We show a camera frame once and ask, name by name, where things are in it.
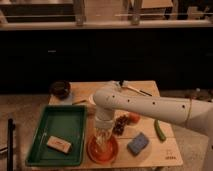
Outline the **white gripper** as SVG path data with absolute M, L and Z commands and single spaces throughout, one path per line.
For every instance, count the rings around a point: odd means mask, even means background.
M 101 150 L 107 149 L 107 142 L 112 136 L 112 128 L 114 126 L 114 120 L 101 120 L 95 117 L 95 137 L 96 143 Z

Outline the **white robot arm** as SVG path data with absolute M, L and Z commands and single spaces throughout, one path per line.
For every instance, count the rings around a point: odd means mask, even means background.
M 116 110 L 141 114 L 206 135 L 208 146 L 202 171 L 213 171 L 213 103 L 186 98 L 132 96 L 109 82 L 93 94 L 95 127 L 111 127 Z

